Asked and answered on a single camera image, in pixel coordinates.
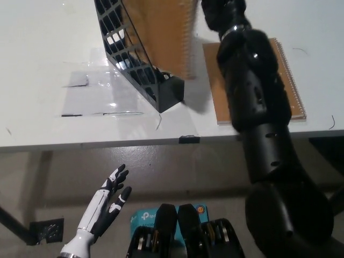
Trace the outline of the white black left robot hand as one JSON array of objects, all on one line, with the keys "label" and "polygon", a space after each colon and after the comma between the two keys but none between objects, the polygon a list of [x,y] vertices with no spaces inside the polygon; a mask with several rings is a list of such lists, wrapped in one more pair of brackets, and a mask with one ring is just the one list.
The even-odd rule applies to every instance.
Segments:
[{"label": "white black left robot hand", "polygon": [[104,234],[131,194],[132,188],[124,187],[123,184],[127,175],[128,170],[122,164],[108,176],[95,192],[81,218],[78,230],[91,233],[95,239]]}]

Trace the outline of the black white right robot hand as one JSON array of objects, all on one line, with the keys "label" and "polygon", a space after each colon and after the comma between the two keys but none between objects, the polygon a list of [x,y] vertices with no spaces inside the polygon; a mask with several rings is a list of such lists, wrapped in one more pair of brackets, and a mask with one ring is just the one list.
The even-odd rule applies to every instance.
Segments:
[{"label": "black white right robot hand", "polygon": [[245,16],[245,0],[203,0],[201,6],[209,29],[220,36],[234,26],[251,27]]}]

